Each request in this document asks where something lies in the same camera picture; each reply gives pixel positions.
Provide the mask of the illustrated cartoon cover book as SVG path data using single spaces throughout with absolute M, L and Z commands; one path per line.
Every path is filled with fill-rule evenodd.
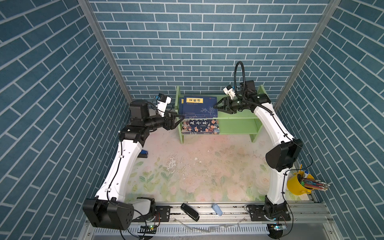
M 182 135 L 219 135 L 219 121 L 216 119 L 184 120 L 181 125 Z

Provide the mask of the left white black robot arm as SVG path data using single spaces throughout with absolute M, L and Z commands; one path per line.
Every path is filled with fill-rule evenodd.
M 171 97 L 159 95 L 156 101 L 153 104 L 134 100 L 129 106 L 130 119 L 119 132 L 111 168 L 96 195 L 83 203 L 83 211 L 95 228 L 125 231 L 135 219 L 146 222 L 156 216 L 153 198 L 140 197 L 132 203 L 125 203 L 127 181 L 136 159 L 144 157 L 142 150 L 150 133 L 160 128 L 173 130 L 183 120 L 183 116 L 167 110 Z

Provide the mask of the small blue book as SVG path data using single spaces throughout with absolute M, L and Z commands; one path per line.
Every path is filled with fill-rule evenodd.
M 218 110 L 213 106 L 218 102 L 212 96 L 184 96 L 183 115 L 186 119 L 214 119 Z

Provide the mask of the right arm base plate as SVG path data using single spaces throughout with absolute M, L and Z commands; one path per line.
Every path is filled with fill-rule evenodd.
M 247 205 L 246 211 L 249 213 L 252 222 L 291 220 L 291 215 L 286 204 L 280 205 Z

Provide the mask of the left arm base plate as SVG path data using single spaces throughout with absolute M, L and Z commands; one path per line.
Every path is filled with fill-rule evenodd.
M 156 206 L 154 209 L 150 210 L 150 212 L 144 215 L 146 221 L 149 222 L 169 222 L 171 215 L 171 207 L 170 206 Z

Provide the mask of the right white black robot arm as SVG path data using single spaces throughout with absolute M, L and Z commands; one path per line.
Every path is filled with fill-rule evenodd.
M 239 91 L 236 91 L 231 85 L 226 86 L 223 91 L 227 96 L 214 105 L 215 109 L 227 114 L 249 110 L 266 129 L 273 147 L 266 153 L 266 162 L 271 170 L 265 209 L 285 208 L 287 206 L 285 200 L 287 177 L 303 149 L 303 142 L 296 139 L 284 127 L 268 95 L 259 94 L 253 81 L 243 82 Z

